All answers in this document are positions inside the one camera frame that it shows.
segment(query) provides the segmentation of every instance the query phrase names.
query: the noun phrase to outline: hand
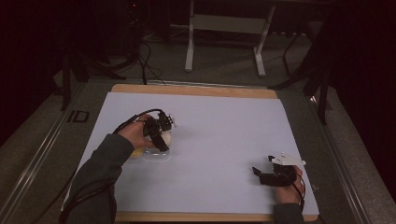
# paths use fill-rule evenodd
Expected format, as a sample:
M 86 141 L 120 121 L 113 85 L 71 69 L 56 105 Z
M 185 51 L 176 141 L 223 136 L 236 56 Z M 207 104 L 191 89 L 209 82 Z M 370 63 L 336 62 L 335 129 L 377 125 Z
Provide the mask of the hand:
M 297 173 L 297 179 L 294 181 L 294 185 L 302 194 L 304 194 L 305 186 L 302 184 L 301 180 L 303 171 L 301 171 L 297 166 L 294 166 L 294 170 Z M 297 190 L 290 185 L 287 187 L 276 187 L 276 200 L 278 203 L 300 203 L 301 197 Z
M 140 116 L 138 120 L 144 121 L 145 119 L 148 118 L 151 118 L 151 116 L 145 114 Z M 144 122 L 132 122 L 127 126 L 125 126 L 125 128 L 121 129 L 119 131 L 119 135 L 128 139 L 134 146 L 134 149 L 138 149 L 141 147 L 155 147 L 151 141 L 149 141 L 143 136 L 144 125 L 145 125 Z

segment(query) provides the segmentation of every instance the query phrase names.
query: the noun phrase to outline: wooden edge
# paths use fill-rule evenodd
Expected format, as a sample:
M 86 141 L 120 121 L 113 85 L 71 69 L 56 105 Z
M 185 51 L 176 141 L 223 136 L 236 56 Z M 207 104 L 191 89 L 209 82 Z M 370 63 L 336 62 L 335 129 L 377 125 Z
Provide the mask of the wooden edge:
M 277 99 L 275 91 L 248 88 L 116 84 L 111 92 Z
M 318 215 L 304 215 L 305 221 L 315 221 Z M 179 221 L 206 221 L 206 222 L 263 222 L 272 221 L 272 215 L 264 214 L 222 214 L 222 213 L 156 213 L 156 212 L 117 212 L 116 221 L 162 221 L 162 222 L 179 222 Z

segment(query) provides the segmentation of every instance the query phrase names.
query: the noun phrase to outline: white paper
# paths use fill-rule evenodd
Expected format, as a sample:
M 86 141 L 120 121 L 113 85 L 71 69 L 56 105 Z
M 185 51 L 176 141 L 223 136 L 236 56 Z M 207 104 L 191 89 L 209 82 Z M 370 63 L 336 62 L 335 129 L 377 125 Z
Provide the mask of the white paper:
M 260 185 L 251 167 L 272 173 L 269 155 L 300 158 L 277 99 L 111 92 L 80 166 L 106 134 L 152 108 L 177 120 L 170 157 L 123 165 L 115 194 L 118 211 L 272 214 L 275 189 Z M 304 214 L 317 215 L 309 179 L 299 167 L 306 184 Z

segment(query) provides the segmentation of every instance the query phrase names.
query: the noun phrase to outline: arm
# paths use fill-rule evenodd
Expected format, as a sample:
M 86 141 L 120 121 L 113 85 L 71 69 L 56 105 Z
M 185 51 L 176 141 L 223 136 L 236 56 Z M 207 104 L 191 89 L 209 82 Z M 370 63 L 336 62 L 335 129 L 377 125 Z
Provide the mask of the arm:
M 300 192 L 304 192 L 304 185 L 301 183 L 303 172 L 294 166 L 297 173 L 297 179 L 294 185 Z M 276 199 L 278 204 L 274 206 L 275 224 L 302 224 L 304 218 L 299 206 L 300 195 L 293 186 L 276 187 Z
M 114 184 L 121 174 L 121 166 L 135 148 L 153 147 L 143 137 L 143 122 L 133 122 L 119 134 L 108 134 L 92 156 L 81 166 L 70 188 L 69 204 L 88 193 L 102 189 L 100 193 L 70 210 L 65 223 L 113 223 L 117 211 Z

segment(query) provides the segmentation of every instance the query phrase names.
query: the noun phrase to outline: sleeve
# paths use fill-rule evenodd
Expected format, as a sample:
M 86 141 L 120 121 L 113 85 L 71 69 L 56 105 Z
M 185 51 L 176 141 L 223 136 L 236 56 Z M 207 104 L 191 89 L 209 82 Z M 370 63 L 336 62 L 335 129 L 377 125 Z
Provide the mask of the sleeve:
M 121 166 L 134 151 L 133 145 L 119 134 L 108 134 L 102 144 L 78 170 L 64 208 L 72 200 L 117 182 Z M 113 223 L 117 211 L 114 187 L 76 205 L 65 223 Z
M 275 224 L 303 224 L 304 218 L 297 203 L 281 203 L 274 206 Z

